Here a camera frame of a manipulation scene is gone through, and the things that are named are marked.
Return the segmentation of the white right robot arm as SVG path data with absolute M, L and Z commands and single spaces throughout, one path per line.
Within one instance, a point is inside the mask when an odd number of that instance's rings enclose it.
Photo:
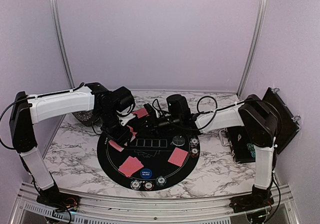
M 252 94 L 226 107 L 191 113 L 186 98 L 173 94 L 167 98 L 167 111 L 149 103 L 143 107 L 149 116 L 146 126 L 153 131 L 172 127 L 188 134 L 202 134 L 223 128 L 245 128 L 255 151 L 254 192 L 248 196 L 247 203 L 258 208 L 267 200 L 266 191 L 273 182 L 275 141 L 282 126 L 279 112 L 272 104 Z

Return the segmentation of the red playing card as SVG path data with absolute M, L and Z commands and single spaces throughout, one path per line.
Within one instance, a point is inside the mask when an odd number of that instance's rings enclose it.
M 129 173 L 135 170 L 139 166 L 139 161 L 135 157 L 129 156 L 118 170 L 122 173 Z
M 137 132 L 135 132 L 134 129 L 129 125 L 127 125 L 127 127 L 129 128 L 129 130 L 130 130 L 130 132 L 132 134 L 132 137 L 131 137 L 131 140 L 130 140 L 132 142 L 136 138 Z
M 178 167 L 182 167 L 188 154 L 187 151 L 176 147 L 170 155 L 168 162 Z
M 145 107 L 133 111 L 132 114 L 136 115 L 138 119 L 149 115 L 149 113 Z
M 144 165 L 137 158 L 130 157 L 119 167 L 118 171 L 126 177 L 130 177 L 143 167 Z

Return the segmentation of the blue small blind button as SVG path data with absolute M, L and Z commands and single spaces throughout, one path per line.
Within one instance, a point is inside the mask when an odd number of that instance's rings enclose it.
M 144 180 L 150 179 L 152 177 L 152 175 L 153 175 L 153 173 L 150 169 L 145 168 L 140 171 L 140 177 Z

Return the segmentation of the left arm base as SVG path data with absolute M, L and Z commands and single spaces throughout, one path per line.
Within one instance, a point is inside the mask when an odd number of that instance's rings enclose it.
M 80 202 L 78 195 L 61 192 L 57 185 L 46 190 L 37 187 L 36 190 L 38 192 L 36 201 L 40 204 L 56 208 L 59 211 L 76 212 L 78 210 Z

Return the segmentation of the red playing card deck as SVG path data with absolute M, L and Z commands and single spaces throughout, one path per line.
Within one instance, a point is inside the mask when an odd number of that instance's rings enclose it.
M 108 142 L 108 144 L 113 147 L 115 150 L 119 151 L 119 152 L 122 152 L 124 150 L 123 147 L 121 147 L 120 145 L 118 145 L 117 143 L 115 143 L 113 140 L 110 140 Z

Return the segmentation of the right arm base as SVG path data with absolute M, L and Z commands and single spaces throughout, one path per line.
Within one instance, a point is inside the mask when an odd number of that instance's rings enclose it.
M 272 207 L 275 203 L 272 195 L 267 192 L 257 192 L 234 196 L 230 199 L 229 207 L 234 213 L 253 211 L 255 209 Z

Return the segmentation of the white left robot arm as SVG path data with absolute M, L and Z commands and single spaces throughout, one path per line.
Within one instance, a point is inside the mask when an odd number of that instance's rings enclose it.
M 51 206 L 60 206 L 64 199 L 38 149 L 34 125 L 69 113 L 92 111 L 102 122 L 103 134 L 124 146 L 133 138 L 126 124 L 135 115 L 122 112 L 134 109 L 135 105 L 126 87 L 110 91 L 98 82 L 83 82 L 76 88 L 58 92 L 27 95 L 21 91 L 16 95 L 9 120 L 12 145 Z

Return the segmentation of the black dealer button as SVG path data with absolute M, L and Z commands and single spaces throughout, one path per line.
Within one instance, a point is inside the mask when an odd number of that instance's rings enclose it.
M 177 147 L 184 146 L 186 143 L 186 139 L 181 135 L 176 135 L 172 139 L 172 144 Z

